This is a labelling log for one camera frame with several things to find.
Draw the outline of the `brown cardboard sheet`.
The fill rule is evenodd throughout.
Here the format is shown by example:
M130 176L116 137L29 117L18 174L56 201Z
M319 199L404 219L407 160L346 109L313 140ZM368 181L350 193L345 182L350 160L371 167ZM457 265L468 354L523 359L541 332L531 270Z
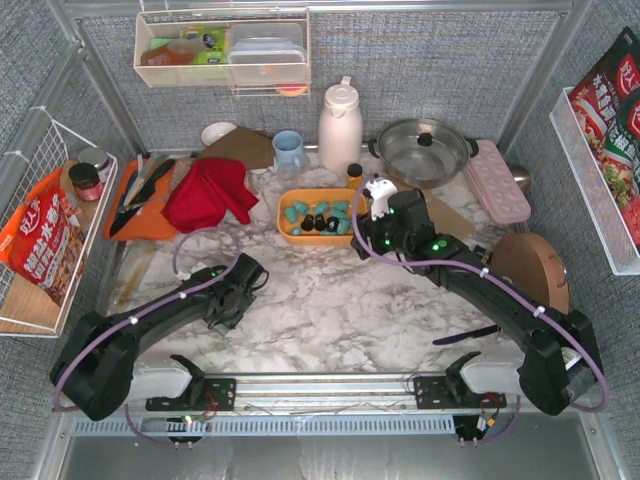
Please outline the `brown cardboard sheet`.
M427 209L438 233L466 240L475 232L475 227L470 221L435 196L427 198Z

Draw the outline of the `black coffee capsule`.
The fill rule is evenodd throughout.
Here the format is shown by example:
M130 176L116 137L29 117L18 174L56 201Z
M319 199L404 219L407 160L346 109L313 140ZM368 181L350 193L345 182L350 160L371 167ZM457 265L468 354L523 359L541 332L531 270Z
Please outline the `black coffee capsule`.
M316 231L322 232L325 231L327 227L327 223L323 214L316 215L314 218L314 229Z
M327 227L326 231L329 233L336 234L339 228L340 219L338 217L329 217L327 219Z
M300 224L300 228L304 232L310 232L315 228L315 217L313 214L307 214Z

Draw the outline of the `red cloth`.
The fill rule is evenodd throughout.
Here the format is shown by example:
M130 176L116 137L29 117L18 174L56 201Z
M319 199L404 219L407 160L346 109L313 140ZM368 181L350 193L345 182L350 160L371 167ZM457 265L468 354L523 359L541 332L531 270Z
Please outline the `red cloth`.
M247 173L237 160L197 160L169 196L162 215L181 233L216 227L228 211L247 225L249 212L259 202L245 184Z

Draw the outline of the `orange plastic storage basket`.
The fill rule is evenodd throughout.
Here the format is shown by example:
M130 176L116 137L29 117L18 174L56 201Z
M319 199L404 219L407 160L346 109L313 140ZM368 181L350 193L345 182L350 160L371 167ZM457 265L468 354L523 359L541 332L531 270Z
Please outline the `orange plastic storage basket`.
M294 189L279 199L277 226L294 246L348 246L353 237L352 212L367 212L349 188Z

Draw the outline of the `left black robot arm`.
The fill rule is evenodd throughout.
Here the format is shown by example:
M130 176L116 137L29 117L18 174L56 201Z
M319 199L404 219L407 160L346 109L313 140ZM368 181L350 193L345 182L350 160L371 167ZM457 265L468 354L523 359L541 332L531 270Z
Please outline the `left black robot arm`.
M102 316L85 314L73 329L51 373L54 404L67 398L94 421L122 404L151 398L182 398L192 406L204 374L173 354L153 365L139 356L160 340L198 320L226 334L234 329L269 279L253 257L241 253L232 266L205 267L171 292L141 307Z

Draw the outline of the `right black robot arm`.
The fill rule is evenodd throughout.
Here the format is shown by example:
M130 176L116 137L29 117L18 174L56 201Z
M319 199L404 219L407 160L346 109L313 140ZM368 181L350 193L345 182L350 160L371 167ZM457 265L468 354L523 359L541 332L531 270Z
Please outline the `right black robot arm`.
M396 191L382 178L370 178L355 193L370 209L352 216L352 247L363 260L374 258L465 299L506 333L524 354L519 386L545 414L568 406L599 413L610 403L592 321L536 303L492 272L469 247L436 231L424 194Z

